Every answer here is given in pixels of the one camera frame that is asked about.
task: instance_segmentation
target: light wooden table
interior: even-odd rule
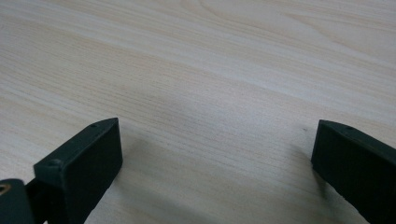
[[[319,119],[396,147],[396,2],[0,0],[0,78],[0,178],[120,118],[87,223],[365,223],[310,157]]]

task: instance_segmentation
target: black mount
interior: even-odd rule
[[[91,124],[36,163],[26,186],[0,181],[0,223],[84,223],[121,165],[119,120]]]

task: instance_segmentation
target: table surface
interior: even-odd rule
[[[1,178],[120,119],[87,223],[365,223],[310,157],[319,119],[396,147],[396,2],[0,0],[0,78]]]

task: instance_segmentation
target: black 3d-printed part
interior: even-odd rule
[[[35,164],[35,179],[0,182],[0,223],[84,223],[122,165],[118,119],[91,124]]]
[[[49,222],[83,223],[121,165],[117,119],[88,126],[35,164],[35,178],[59,190]]]
[[[352,127],[320,120],[311,161],[370,223],[396,223],[396,149]]]
[[[0,223],[34,223],[25,187],[19,179],[0,181]]]

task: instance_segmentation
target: black clamp jaw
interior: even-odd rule
[[[370,223],[396,223],[396,149],[344,124],[321,120],[313,168]]]
[[[84,223],[121,165],[118,119],[91,124],[36,163],[26,186],[0,181],[0,223]]]

